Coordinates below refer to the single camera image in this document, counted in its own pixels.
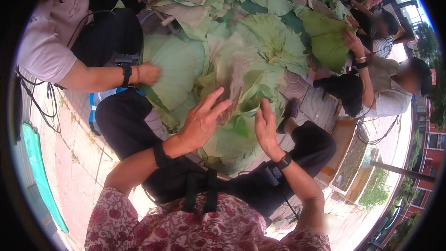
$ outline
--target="shoe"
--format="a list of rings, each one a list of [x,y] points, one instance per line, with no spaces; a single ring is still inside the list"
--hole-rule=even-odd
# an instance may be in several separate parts
[[[283,112],[283,120],[276,129],[278,134],[285,134],[285,124],[287,119],[290,117],[296,118],[299,114],[300,107],[301,101],[299,99],[292,99],[286,104]]]

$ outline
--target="floral shirt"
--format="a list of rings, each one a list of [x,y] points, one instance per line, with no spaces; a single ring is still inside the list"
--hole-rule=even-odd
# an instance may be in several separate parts
[[[85,250],[132,251],[330,251],[328,236],[306,228],[281,241],[264,236],[263,217],[239,198],[219,194],[217,211],[203,215],[206,194],[196,196],[194,213],[182,211],[184,198],[163,205],[138,221],[130,200],[104,188],[93,209]]]

